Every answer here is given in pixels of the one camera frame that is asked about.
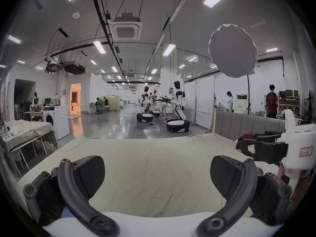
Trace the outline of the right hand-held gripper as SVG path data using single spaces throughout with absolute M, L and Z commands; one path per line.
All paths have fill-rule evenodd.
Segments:
M 316 126 L 296 125 L 290 109 L 285 110 L 284 116 L 285 133 L 265 131 L 255 134 L 255 140 L 245 139 L 241 142 L 240 150 L 254 161 L 268 164 L 281 161 L 286 171 L 285 175 L 290 180 L 298 180 L 301 171 L 312 170 L 315 167 Z

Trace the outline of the person's right hand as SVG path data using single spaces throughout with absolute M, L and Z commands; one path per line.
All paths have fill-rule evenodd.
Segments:
M 289 175 L 289 170 L 285 171 L 285 168 L 284 168 L 282 162 L 280 162 L 277 177 L 283 183 L 289 184 L 290 180 L 293 180 L 293 179 L 290 179 L 289 176 L 286 175 L 286 173 Z M 292 202 L 300 203 L 300 201 L 304 197 L 304 195 L 309 187 L 309 177 L 308 177 L 309 174 L 310 174 L 310 170 L 300 171 L 300 178 L 298 179 L 297 185 L 296 185 L 295 189 L 292 189 L 292 191 L 293 191 L 292 196 L 291 196 Z

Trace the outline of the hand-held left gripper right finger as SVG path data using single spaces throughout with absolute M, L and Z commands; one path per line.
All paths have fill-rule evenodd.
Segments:
M 199 237 L 224 234 L 248 208 L 253 218 L 269 226 L 285 223 L 290 215 L 291 187 L 271 172 L 263 174 L 252 158 L 241 162 L 229 156 L 215 156 L 210 177 L 226 204 L 199 224 Z

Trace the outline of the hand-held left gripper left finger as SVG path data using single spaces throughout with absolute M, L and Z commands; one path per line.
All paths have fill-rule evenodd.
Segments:
M 101 156 L 87 156 L 75 162 L 64 158 L 51 173 L 42 171 L 26 184 L 23 194 L 31 217 L 42 227 L 61 219 L 68 209 L 93 234 L 117 237 L 118 224 L 89 204 L 104 179 L 105 164 Z

